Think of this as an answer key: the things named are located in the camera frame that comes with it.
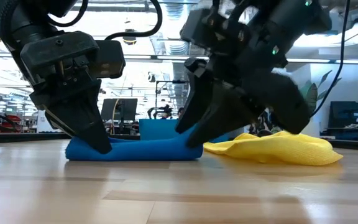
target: ceiling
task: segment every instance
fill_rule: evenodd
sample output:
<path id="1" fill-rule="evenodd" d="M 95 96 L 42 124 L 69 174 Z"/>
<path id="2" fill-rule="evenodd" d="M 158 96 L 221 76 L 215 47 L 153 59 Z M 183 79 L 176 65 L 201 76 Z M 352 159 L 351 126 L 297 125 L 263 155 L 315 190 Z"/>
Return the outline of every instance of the ceiling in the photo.
<path id="1" fill-rule="evenodd" d="M 186 21 L 189 11 L 194 7 L 210 6 L 211 1 L 197 0 L 159 0 L 163 8 L 163 26 L 161 30 L 150 38 L 138 39 L 135 45 L 122 47 L 126 55 L 204 55 L 203 49 L 179 41 L 179 30 Z M 341 10 L 345 0 L 323 0 L 322 5 L 332 10 Z M 73 12 L 59 21 L 68 22 L 72 20 L 80 2 L 73 8 Z M 222 12 L 229 11 L 234 5 L 226 1 L 221 7 Z M 358 0 L 351 1 L 351 8 L 358 9 Z M 117 1 L 89 0 L 88 12 L 84 18 L 73 27 L 65 31 L 81 30 L 92 34 L 95 39 L 103 39 L 107 35 L 123 31 L 128 28 L 143 31 L 149 30 L 156 23 L 156 15 L 151 5 L 145 8 L 144 1 Z M 243 21 L 249 19 L 253 11 L 247 11 L 242 17 Z M 346 58 L 358 58 L 358 45 L 346 47 Z M 7 52 L 5 46 L 0 43 L 0 52 Z M 339 58 L 339 47 L 293 47 L 288 58 Z M 291 63 L 287 71 L 294 71 L 302 64 Z M 106 94 L 99 96 L 99 104 L 104 98 L 113 97 L 137 97 L 141 99 L 139 110 L 147 111 L 155 104 L 155 83 L 148 81 L 149 75 L 154 75 L 156 80 L 186 80 L 185 69 L 182 63 L 168 61 L 130 61 L 124 70 L 121 78 L 115 80 L 103 80 L 102 89 Z M 25 96 L 31 92 L 30 88 L 22 88 L 27 82 L 21 77 L 20 71 L 11 58 L 0 58 L 0 85 L 18 85 L 21 87 L 11 88 L 11 95 Z M 188 85 L 159 84 L 161 94 L 157 97 L 158 106 L 165 103 L 171 104 L 174 108 L 185 104 L 188 94 Z"/>

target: yellow towel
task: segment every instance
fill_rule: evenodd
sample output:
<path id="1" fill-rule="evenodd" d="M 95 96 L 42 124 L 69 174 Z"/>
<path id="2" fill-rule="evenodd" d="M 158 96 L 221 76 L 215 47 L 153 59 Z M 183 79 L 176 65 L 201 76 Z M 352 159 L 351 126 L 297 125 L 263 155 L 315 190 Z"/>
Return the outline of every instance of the yellow towel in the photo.
<path id="1" fill-rule="evenodd" d="M 238 159 L 252 159 L 262 163 L 289 163 L 323 166 L 342 159 L 324 139 L 285 131 L 271 136 L 257 137 L 241 134 L 233 141 L 205 143 L 206 151 Z"/>

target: wooden floor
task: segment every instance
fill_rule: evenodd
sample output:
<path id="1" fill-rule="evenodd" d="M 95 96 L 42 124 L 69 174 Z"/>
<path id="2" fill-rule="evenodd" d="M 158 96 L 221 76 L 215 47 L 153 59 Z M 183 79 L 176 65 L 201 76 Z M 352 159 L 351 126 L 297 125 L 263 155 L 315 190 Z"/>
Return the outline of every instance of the wooden floor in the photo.
<path id="1" fill-rule="evenodd" d="M 0 224 L 358 224 L 358 151 L 326 167 L 69 162 L 67 143 L 0 144 Z"/>

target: person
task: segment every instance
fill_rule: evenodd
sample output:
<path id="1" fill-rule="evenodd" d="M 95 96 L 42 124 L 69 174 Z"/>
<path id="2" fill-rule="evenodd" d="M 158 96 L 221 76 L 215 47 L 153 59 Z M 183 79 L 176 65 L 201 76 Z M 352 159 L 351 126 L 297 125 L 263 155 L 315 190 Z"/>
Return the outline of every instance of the person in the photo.
<path id="1" fill-rule="evenodd" d="M 185 112 L 185 108 L 184 108 L 184 107 L 179 108 L 179 110 L 178 110 L 178 118 L 180 118 L 181 115 L 182 115 L 184 112 Z"/>

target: computer monitor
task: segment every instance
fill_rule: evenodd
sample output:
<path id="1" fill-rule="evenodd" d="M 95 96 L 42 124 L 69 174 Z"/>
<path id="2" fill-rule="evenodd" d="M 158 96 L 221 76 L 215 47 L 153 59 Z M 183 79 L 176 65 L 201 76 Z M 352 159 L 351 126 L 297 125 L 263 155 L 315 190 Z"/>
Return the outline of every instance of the computer monitor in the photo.
<path id="1" fill-rule="evenodd" d="M 104 99 L 101 117 L 102 120 L 108 121 L 112 119 L 112 113 L 114 111 L 115 121 L 134 121 L 136 108 L 137 99 Z"/>

